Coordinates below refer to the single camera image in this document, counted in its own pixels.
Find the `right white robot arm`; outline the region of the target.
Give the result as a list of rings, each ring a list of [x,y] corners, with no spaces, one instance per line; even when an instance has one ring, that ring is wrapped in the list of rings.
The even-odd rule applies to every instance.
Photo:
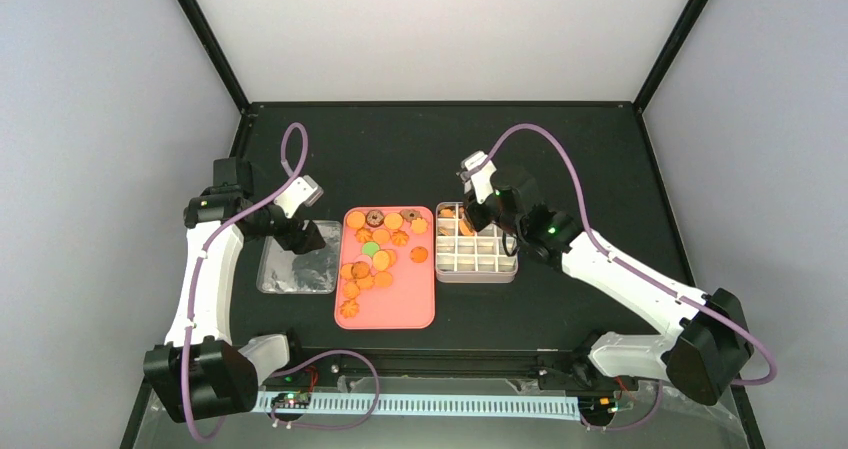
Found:
[[[464,216],[474,229],[501,229],[518,251],[599,290],[653,328],[651,335],[598,335],[569,361],[578,385],[593,388],[615,376],[654,379],[713,406],[735,384],[754,353],[739,333],[747,321],[735,294],[681,284],[618,251],[567,212],[550,209],[521,167],[488,162],[459,177]]]

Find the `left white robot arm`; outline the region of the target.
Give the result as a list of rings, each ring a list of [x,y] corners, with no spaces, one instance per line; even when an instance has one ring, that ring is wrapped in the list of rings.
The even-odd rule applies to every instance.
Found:
[[[297,214],[323,194],[310,176],[289,169],[288,180],[258,203],[250,163],[213,164],[213,183],[183,212],[187,263],[177,311],[162,344],[146,352],[146,382],[171,419],[187,423],[250,411],[259,386],[290,360],[285,334],[260,335],[238,347],[230,330],[235,270],[244,244],[271,237],[304,255],[324,248],[311,220]]]

